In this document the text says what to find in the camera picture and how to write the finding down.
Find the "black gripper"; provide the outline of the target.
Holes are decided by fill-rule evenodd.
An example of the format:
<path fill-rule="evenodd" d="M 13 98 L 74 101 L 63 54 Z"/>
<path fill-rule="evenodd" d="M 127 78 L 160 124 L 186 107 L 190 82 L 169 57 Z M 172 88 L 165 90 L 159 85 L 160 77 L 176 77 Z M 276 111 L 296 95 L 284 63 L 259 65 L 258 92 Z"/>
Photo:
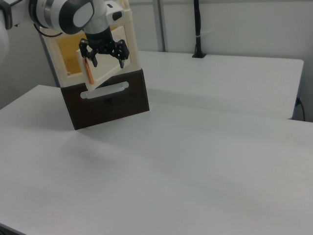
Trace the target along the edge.
<path fill-rule="evenodd" d="M 96 34 L 85 32 L 85 35 L 86 39 L 82 38 L 79 43 L 79 49 L 83 58 L 92 61 L 93 66 L 97 67 L 96 54 L 109 54 L 119 61 L 122 69 L 124 68 L 124 61 L 129 58 L 127 44 L 123 39 L 115 42 L 110 27 Z"/>

